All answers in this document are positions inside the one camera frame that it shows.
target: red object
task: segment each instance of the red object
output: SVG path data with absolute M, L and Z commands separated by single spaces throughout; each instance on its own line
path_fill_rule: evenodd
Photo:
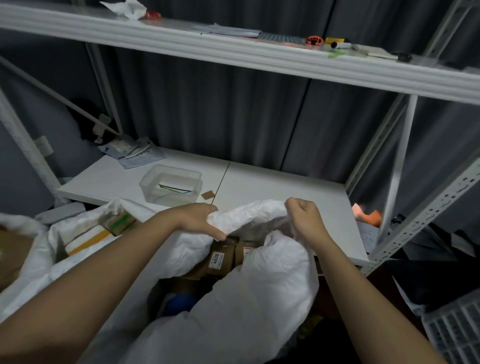
M 162 19 L 162 15 L 159 12 L 153 12 L 151 10 L 147 10 L 145 16 L 142 19 L 146 20 L 158 20 Z
M 306 44 L 310 44 L 311 46 L 319 46 L 324 42 L 321 36 L 309 36 L 306 40 Z

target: clear plastic container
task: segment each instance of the clear plastic container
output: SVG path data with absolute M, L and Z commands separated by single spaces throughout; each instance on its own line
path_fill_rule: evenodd
M 202 190 L 202 174 L 156 165 L 140 181 L 145 200 L 152 204 L 175 207 L 196 202 Z

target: power socket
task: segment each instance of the power socket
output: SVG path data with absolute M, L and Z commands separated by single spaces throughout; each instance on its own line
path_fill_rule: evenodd
M 43 155 L 44 157 L 48 157 L 54 153 L 53 148 L 48 142 L 46 136 L 42 135 L 41 137 L 35 139 L 34 143 L 38 148 L 38 150 L 40 151 L 40 154 Z

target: crumpled white paper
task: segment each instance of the crumpled white paper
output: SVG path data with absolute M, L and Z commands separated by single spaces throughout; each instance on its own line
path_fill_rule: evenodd
M 134 20 L 143 18 L 147 12 L 147 8 L 137 0 L 125 0 L 125 2 L 117 2 L 115 4 L 101 1 L 100 4 L 105 5 L 116 15 L 123 15 Z

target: white tabletop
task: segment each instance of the white tabletop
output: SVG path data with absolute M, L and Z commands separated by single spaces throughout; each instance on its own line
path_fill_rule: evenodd
M 104 156 L 81 172 L 67 184 L 59 188 L 59 194 L 76 201 L 103 205 L 115 198 L 126 198 L 142 204 L 154 211 L 166 209 L 166 206 L 145 201 L 140 188 L 140 180 L 157 164 L 164 166 L 195 170 L 202 174 L 202 191 L 217 192 L 220 182 L 230 162 L 221 159 L 199 156 L 162 148 L 166 159 L 145 166 L 124 169 L 114 158 Z M 197 202 L 212 203 L 213 199 L 204 200 L 198 196 Z
M 256 200 L 285 201 L 289 197 L 315 202 L 328 232 L 345 254 L 354 263 L 368 262 L 341 184 L 230 162 L 213 204 L 223 211 Z

